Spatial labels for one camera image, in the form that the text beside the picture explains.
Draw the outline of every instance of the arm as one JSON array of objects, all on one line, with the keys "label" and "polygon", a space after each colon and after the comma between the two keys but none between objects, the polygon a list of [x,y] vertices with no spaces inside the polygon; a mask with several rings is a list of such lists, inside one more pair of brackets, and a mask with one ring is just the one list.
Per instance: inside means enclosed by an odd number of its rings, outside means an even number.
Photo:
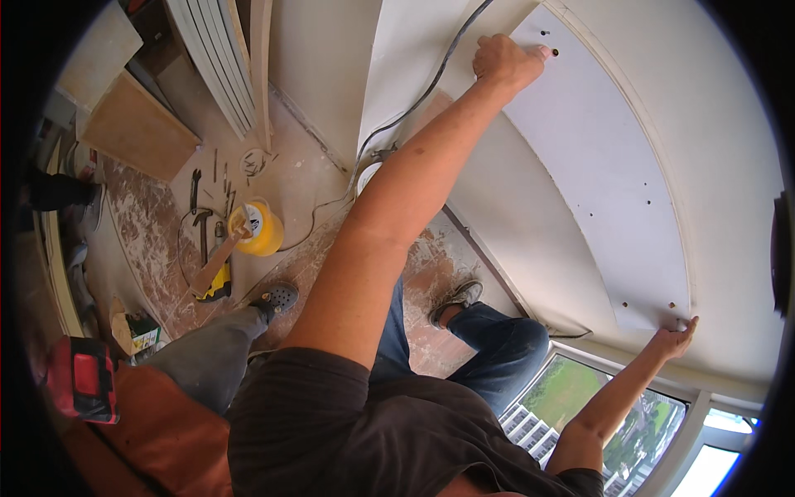
[{"label": "arm", "polygon": [[567,469],[602,472],[602,451],[621,421],[668,359],[681,357],[692,341],[698,316],[683,332],[661,329],[645,348],[603,386],[560,434],[546,471],[557,475]]},{"label": "arm", "polygon": [[475,143],[543,71],[549,49],[481,37],[478,81],[394,153],[356,200],[281,348],[315,348],[371,369],[408,249],[441,209]]}]

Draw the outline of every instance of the grass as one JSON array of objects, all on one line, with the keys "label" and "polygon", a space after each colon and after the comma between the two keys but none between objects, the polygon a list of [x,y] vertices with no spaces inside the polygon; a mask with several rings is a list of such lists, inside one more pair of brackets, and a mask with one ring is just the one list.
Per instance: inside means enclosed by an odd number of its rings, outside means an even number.
[{"label": "grass", "polygon": [[[560,369],[534,386],[522,404],[560,433],[601,385],[591,368],[560,356],[555,360],[563,361]],[[531,399],[536,389],[543,389],[544,394]]]},{"label": "grass", "polygon": [[671,412],[671,405],[668,402],[660,402],[657,404],[657,411],[658,415],[654,419],[654,432],[657,433],[662,428],[662,424],[665,423],[665,419],[668,418],[668,413]]}]

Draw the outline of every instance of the white wall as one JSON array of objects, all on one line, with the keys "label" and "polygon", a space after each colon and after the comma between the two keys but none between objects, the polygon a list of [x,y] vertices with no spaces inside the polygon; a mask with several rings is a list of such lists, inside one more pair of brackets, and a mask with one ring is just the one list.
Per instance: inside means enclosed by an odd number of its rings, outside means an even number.
[{"label": "white wall", "polygon": [[[359,146],[420,98],[463,23],[460,18],[467,4],[468,0],[382,0]],[[411,117],[416,118],[420,112],[414,114]],[[396,126],[380,133],[367,149],[389,148],[407,128],[410,126]]]},{"label": "white wall", "polygon": [[[479,3],[470,2],[465,15]],[[535,3],[489,6],[462,40],[440,87],[460,96],[471,85],[477,38],[510,33]],[[572,10],[567,19],[579,23],[620,72],[617,79],[652,135],[669,184],[692,310],[702,316],[691,350],[678,363],[764,391],[781,339],[769,254],[773,198],[782,183],[770,125],[747,74],[693,0],[565,3]],[[571,212],[512,128],[504,116],[494,121],[456,183],[451,205],[541,320],[573,332],[590,328],[602,344],[638,351],[650,335],[617,328]]]},{"label": "white wall", "polygon": [[274,0],[269,80],[353,165],[380,0]]}]

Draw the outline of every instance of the worker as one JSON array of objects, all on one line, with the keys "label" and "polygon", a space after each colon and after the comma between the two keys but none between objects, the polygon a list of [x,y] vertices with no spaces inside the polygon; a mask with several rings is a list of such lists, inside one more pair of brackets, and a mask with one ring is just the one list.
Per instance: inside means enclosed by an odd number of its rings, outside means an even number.
[{"label": "worker", "polygon": [[476,82],[370,180],[293,329],[227,413],[238,497],[601,496],[604,445],[690,344],[696,318],[685,332],[658,331],[566,425],[543,471],[497,419],[547,352],[540,324],[478,302],[483,286],[470,282],[429,318],[477,354],[448,379],[411,371],[400,280],[408,250],[491,120],[550,55],[501,34],[478,44]]},{"label": "worker", "polygon": [[21,203],[34,211],[57,211],[70,205],[80,206],[79,213],[88,229],[97,231],[102,220],[105,184],[81,181],[66,174],[47,174],[35,164],[25,169]]}]

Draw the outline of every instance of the power drill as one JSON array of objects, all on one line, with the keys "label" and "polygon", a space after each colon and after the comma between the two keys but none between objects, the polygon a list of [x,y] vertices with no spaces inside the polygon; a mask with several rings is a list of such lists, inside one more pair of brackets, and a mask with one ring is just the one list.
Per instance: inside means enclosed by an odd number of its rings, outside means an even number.
[{"label": "power drill", "polygon": [[[215,223],[215,247],[210,250],[210,257],[218,250],[223,240],[227,238],[227,230],[223,229],[223,221]],[[210,289],[202,296],[197,297],[199,302],[214,302],[220,298],[229,297],[232,294],[232,271],[229,258],[215,275],[210,284]]]}]

